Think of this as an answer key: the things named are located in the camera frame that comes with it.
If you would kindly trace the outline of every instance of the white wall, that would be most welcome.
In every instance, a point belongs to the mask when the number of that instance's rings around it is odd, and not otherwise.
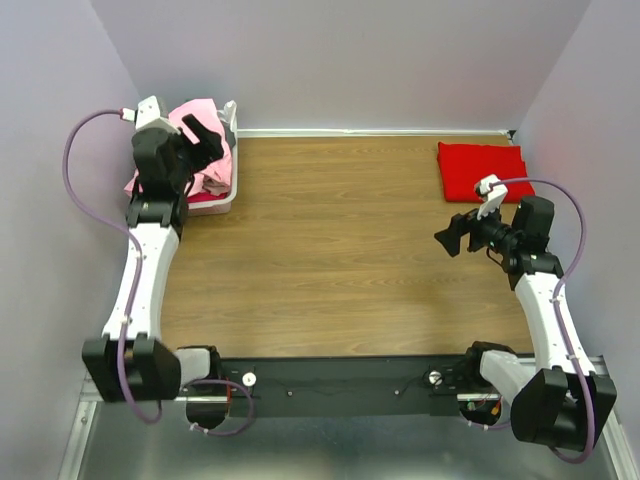
[[[0,39],[0,478],[51,480],[78,403],[82,343],[107,318],[126,248],[67,198],[62,149],[82,116],[138,95],[84,0],[5,2]],[[104,120],[81,137],[73,182],[122,216],[130,129]]]
[[[584,206],[587,246],[569,283],[569,302],[589,353],[605,355],[636,458],[640,458],[640,57],[635,52],[639,43],[639,2],[594,2],[517,135],[530,173],[566,185]],[[555,193],[550,196],[559,199]],[[565,265],[576,243],[575,213],[563,201],[552,247]]]
[[[92,0],[141,94],[242,128],[516,128],[588,0]]]

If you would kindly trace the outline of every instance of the red cloth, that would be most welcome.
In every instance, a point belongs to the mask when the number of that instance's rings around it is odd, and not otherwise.
[[[195,195],[191,195],[187,198],[189,203],[200,203],[200,202],[212,202],[213,200],[222,200],[223,198],[227,198],[228,193],[223,193],[221,195],[212,195],[209,192],[198,192]]]
[[[500,180],[526,177],[519,146],[438,144],[438,165],[447,202],[482,203],[475,193],[481,179],[495,174]],[[504,203],[518,203],[525,195],[535,195],[530,183],[508,185]]]

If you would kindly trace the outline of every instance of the wooden table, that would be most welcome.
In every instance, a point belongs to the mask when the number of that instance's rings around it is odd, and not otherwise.
[[[169,274],[164,342],[223,356],[532,351],[506,275],[433,239],[473,205],[443,200],[437,144],[503,136],[260,138],[239,143],[227,215],[189,220]],[[505,218],[513,206],[504,208]]]

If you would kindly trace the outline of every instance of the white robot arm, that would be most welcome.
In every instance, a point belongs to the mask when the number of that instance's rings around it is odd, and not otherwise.
[[[482,179],[476,192],[484,203],[452,217],[449,228],[435,238],[451,256],[458,255],[466,234],[470,252],[486,248],[487,255],[502,255],[500,265],[527,318],[536,374],[531,377],[508,347],[481,342],[467,352],[467,372],[474,372],[479,384],[492,385],[511,405],[511,425],[519,440],[582,450],[587,429],[597,440],[616,390],[585,355],[565,298],[560,261],[547,249],[554,205],[541,197],[523,197],[512,223],[505,224],[500,205],[507,189],[500,179]]]
[[[130,234],[127,261],[116,303],[99,340],[88,340],[83,360],[106,401],[121,401],[121,378],[115,371],[117,344],[126,328],[125,362],[130,390],[136,400],[173,399],[180,386],[210,374],[217,352],[207,347],[170,352],[161,343],[160,313],[169,267],[187,218],[185,190],[193,175],[223,156],[222,139],[193,115],[182,122],[199,139],[193,143],[172,124],[157,97],[136,110],[123,109],[121,118],[135,123],[133,158],[138,177],[127,210]],[[125,305],[136,265],[142,256],[138,289],[128,318]]]

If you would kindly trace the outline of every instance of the white basket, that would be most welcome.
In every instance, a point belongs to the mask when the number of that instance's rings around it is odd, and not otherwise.
[[[231,202],[236,198],[238,193],[238,119],[236,117],[236,102],[233,100],[227,102],[223,110],[220,110],[219,117],[226,120],[233,134],[236,137],[236,144],[231,149],[232,171],[231,171],[231,189],[229,195],[221,200],[210,200],[208,202],[196,202],[189,204],[189,216],[197,215],[218,215],[220,213],[229,213],[231,211]]]

